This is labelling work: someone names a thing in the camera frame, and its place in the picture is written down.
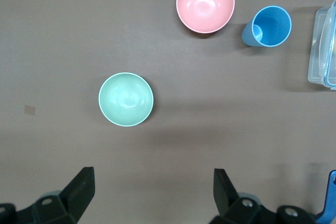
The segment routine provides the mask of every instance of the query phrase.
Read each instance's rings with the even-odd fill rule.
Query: clear plastic container
[[[316,12],[308,81],[336,90],[336,0]]]

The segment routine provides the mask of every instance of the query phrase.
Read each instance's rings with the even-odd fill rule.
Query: bowl
[[[234,8],[235,0],[176,0],[182,23],[202,34],[223,28],[232,17]]]
[[[110,122],[130,127],[142,123],[150,115],[154,97],[143,78],[123,72],[103,83],[98,101],[101,112]]]

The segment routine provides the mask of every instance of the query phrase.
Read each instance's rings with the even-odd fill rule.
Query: screw
[[[252,207],[253,206],[252,201],[250,201],[249,199],[243,199],[242,203],[245,207]]]
[[[294,209],[288,207],[285,209],[286,214],[288,214],[289,216],[293,216],[293,217],[297,217],[299,214],[298,212],[296,212]]]
[[[45,200],[42,201],[41,204],[42,204],[43,206],[45,206],[45,205],[47,205],[47,204],[50,204],[52,201],[53,201],[52,199],[45,199]]]

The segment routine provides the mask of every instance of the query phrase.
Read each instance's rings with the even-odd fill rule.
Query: bowl rim
[[[229,18],[227,19],[227,21],[226,21],[223,25],[221,25],[219,28],[216,28],[216,29],[211,30],[211,31],[199,31],[199,30],[194,29],[194,28],[190,27],[189,25],[187,25],[187,24],[185,23],[185,21],[182,19],[181,15],[180,15],[180,12],[179,12],[178,5],[177,5],[177,4],[178,4],[178,1],[179,1],[179,0],[176,0],[176,10],[177,10],[177,14],[178,14],[180,20],[182,21],[182,23],[183,23],[187,28],[189,28],[190,30],[195,31],[195,32],[197,32],[197,33],[200,33],[200,34],[211,34],[211,33],[214,33],[214,32],[216,32],[216,31],[222,29],[222,28],[223,28],[223,27],[230,21],[230,19],[232,18],[233,12],[234,12],[234,10],[235,10],[235,4],[236,4],[236,0],[233,0],[233,6],[232,6],[231,14],[230,14]]]
[[[138,77],[139,79],[141,79],[141,80],[148,86],[148,88],[149,88],[149,90],[150,90],[150,94],[151,94],[151,101],[152,101],[152,103],[151,103],[151,108],[150,108],[148,114],[147,114],[141,121],[139,121],[139,122],[137,122],[137,123],[135,123],[135,124],[131,124],[131,125],[119,124],[119,123],[116,123],[116,122],[112,121],[111,119],[109,119],[109,118],[105,115],[103,109],[101,108],[101,104],[100,104],[100,94],[101,94],[101,91],[102,91],[104,85],[105,85],[110,79],[112,79],[113,77],[118,76],[118,75],[121,75],[121,74],[130,74],[130,75],[133,75],[133,76]],[[132,127],[132,126],[136,126],[136,125],[142,123],[143,121],[145,121],[145,120],[148,118],[148,116],[151,114],[151,112],[152,112],[152,110],[153,110],[153,106],[154,106],[154,95],[153,95],[153,91],[152,91],[152,89],[151,89],[151,86],[149,86],[148,82],[146,82],[145,79],[143,79],[141,76],[138,76],[137,74],[135,74],[135,73],[130,73],[130,72],[120,72],[120,73],[116,73],[116,74],[110,76],[109,78],[107,78],[107,79],[104,81],[104,83],[101,85],[100,90],[99,90],[99,94],[98,94],[98,103],[99,103],[99,108],[100,108],[101,113],[102,113],[102,114],[105,116],[105,118],[106,118],[107,120],[109,120],[111,123],[113,123],[113,124],[115,124],[115,125],[118,125],[118,126],[122,126],[122,127]]]

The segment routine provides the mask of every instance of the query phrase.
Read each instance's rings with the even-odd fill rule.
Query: cup
[[[245,26],[241,38],[252,47],[276,47],[289,36],[292,21],[288,12],[280,6],[266,6]]]

